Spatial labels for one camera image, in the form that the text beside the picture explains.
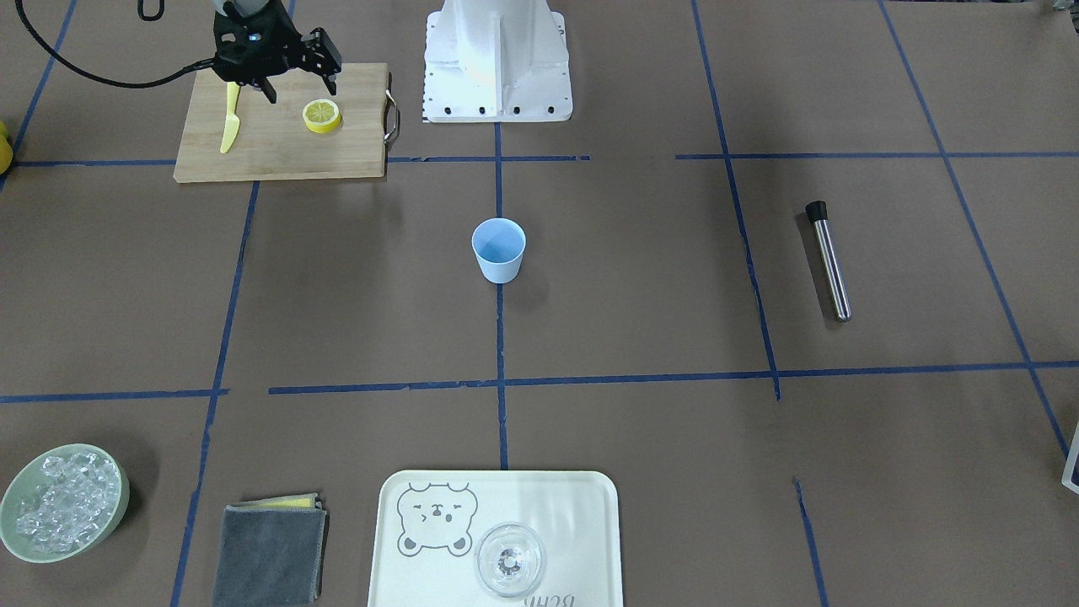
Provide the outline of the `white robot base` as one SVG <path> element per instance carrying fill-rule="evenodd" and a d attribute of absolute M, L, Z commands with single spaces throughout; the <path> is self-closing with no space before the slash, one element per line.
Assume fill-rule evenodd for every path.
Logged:
<path fill-rule="evenodd" d="M 566 20 L 546 1 L 446 1 L 425 35 L 424 122 L 572 118 Z"/>

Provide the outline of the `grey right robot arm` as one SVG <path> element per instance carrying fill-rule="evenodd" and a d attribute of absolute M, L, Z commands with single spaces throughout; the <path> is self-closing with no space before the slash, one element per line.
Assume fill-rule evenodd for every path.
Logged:
<path fill-rule="evenodd" d="M 290 70 L 316 74 L 338 93 L 341 54 L 324 28 L 300 32 L 282 1 L 216 1 L 211 70 L 227 82 L 251 86 L 276 104 L 270 79 Z"/>

